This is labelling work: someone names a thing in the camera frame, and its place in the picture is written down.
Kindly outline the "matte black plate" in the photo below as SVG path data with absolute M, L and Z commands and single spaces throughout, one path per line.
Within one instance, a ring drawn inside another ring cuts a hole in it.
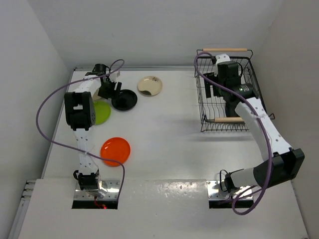
M 235 112 L 235 109 L 239 103 L 240 103 L 240 100 L 226 102 L 225 113 L 226 113 L 226 116 L 228 118 L 238 118 L 239 117 L 239 115 Z

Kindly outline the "glossy black plate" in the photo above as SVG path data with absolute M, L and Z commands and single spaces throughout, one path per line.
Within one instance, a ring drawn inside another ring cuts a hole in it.
M 138 101 L 138 97 L 132 90 L 120 90 L 119 96 L 111 100 L 112 106 L 118 111 L 129 111 Z

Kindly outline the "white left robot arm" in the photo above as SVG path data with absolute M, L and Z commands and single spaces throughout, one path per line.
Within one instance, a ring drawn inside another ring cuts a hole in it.
M 101 188 L 103 181 L 99 177 L 99 168 L 88 155 L 94 147 L 92 126 L 96 123 L 92 95 L 98 91 L 101 98 L 117 100 L 122 84 L 116 83 L 116 77 L 117 74 L 111 73 L 108 66 L 96 64 L 75 91 L 64 95 L 66 122 L 74 132 L 78 148 L 82 150 L 79 154 L 80 166 L 74 177 L 80 189 L 94 198 L 102 198 L 106 191 Z

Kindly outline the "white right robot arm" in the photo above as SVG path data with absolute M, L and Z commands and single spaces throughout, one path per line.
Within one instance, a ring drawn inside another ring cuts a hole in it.
M 240 117 L 257 143 L 263 163 L 229 172 L 224 185 L 228 192 L 241 186 L 267 186 L 268 188 L 294 179 L 304 161 L 304 152 L 294 149 L 280 135 L 267 115 L 261 98 L 252 84 L 241 82 L 239 64 L 218 58 L 212 73 L 206 73 L 213 94 L 225 101 L 228 118 Z

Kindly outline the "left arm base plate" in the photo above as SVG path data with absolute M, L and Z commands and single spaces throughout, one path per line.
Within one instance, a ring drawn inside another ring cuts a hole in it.
M 79 183 L 76 183 L 73 199 L 75 201 L 93 201 L 94 197 L 97 197 L 98 201 L 113 201 L 117 200 L 119 190 L 119 180 L 99 180 L 96 190 L 81 190 Z

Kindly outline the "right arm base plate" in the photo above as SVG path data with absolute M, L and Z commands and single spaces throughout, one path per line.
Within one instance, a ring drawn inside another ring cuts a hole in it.
M 235 199 L 240 193 L 244 192 L 240 198 L 244 200 L 253 199 L 249 196 L 252 193 L 251 186 L 241 186 L 239 189 L 228 193 L 224 180 L 207 180 L 207 194 L 210 201 L 226 201 Z

